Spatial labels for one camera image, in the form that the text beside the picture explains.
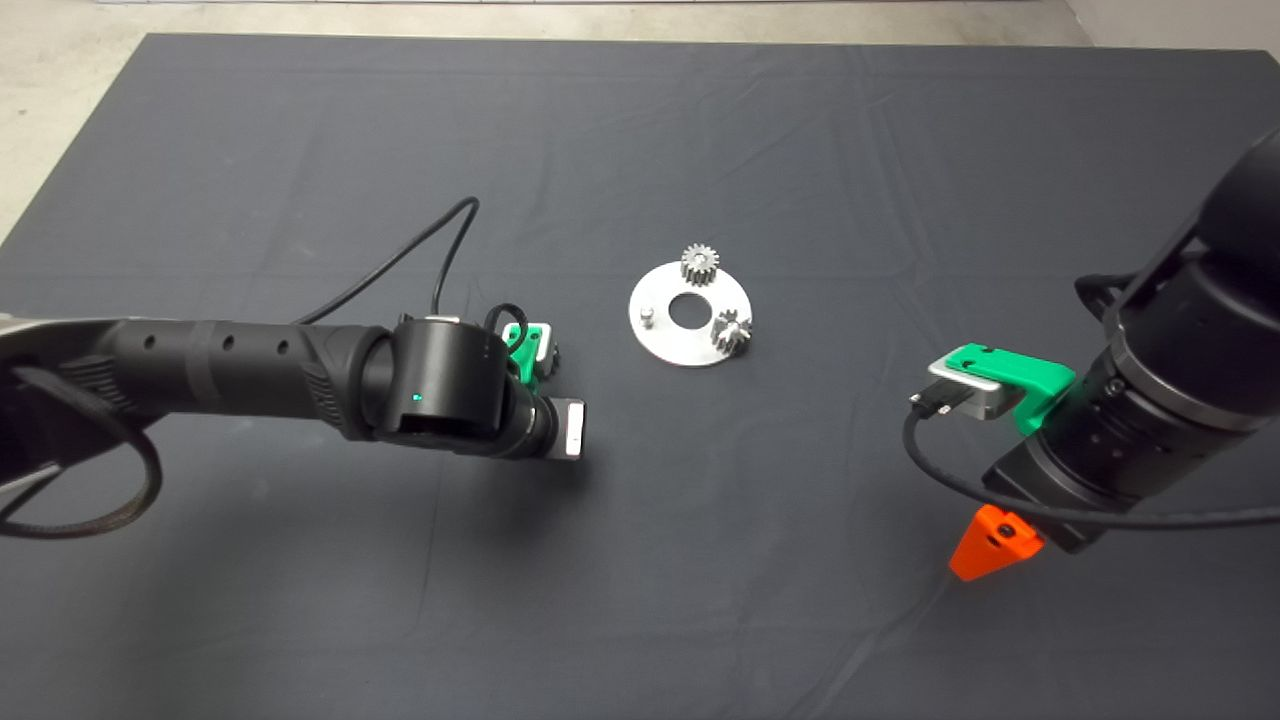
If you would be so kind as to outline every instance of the cable connector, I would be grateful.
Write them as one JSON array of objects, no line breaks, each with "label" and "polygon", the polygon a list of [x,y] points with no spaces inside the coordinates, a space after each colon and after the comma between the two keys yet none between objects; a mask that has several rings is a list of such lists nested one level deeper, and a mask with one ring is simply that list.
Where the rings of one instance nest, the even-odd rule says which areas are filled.
[{"label": "cable connector", "polygon": [[948,379],[934,380],[933,384],[911,396],[911,407],[922,420],[934,415],[946,415],[961,402],[973,397],[974,389]]}]

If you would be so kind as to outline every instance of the orange bracket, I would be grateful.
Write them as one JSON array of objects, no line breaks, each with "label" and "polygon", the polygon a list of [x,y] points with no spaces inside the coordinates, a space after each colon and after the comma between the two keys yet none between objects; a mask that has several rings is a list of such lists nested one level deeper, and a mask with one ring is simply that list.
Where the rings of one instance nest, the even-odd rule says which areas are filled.
[{"label": "orange bracket", "polygon": [[964,582],[975,580],[1029,560],[1042,547],[1044,541],[1025,520],[995,505],[983,505],[951,555],[951,571]]}]

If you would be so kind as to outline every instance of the center hole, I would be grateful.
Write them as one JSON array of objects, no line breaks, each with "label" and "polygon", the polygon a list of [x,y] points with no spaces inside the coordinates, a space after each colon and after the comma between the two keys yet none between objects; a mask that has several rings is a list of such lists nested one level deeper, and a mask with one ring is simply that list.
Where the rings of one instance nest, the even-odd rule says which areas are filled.
[{"label": "center hole", "polygon": [[690,331],[696,331],[712,319],[712,306],[700,295],[692,292],[677,295],[667,311],[671,314],[672,322]]}]

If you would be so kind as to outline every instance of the spur gear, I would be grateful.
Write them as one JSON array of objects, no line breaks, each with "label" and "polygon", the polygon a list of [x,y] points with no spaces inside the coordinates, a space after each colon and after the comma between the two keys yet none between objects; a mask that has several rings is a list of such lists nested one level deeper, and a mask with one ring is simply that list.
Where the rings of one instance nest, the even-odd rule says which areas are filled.
[{"label": "spur gear", "polygon": [[719,268],[719,252],[695,242],[680,255],[680,274],[689,284],[703,286],[716,279]]},{"label": "spur gear", "polygon": [[712,342],[724,355],[739,355],[751,341],[751,319],[737,319],[737,310],[724,310],[712,323]]}]

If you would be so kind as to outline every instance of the gray floor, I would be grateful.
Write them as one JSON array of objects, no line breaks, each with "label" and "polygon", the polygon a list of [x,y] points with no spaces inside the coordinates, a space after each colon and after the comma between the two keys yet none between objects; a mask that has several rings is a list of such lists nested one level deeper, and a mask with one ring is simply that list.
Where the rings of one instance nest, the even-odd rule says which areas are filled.
[{"label": "gray floor", "polygon": [[1088,45],[1064,0],[699,5],[102,5],[0,0],[0,238],[147,32]]}]

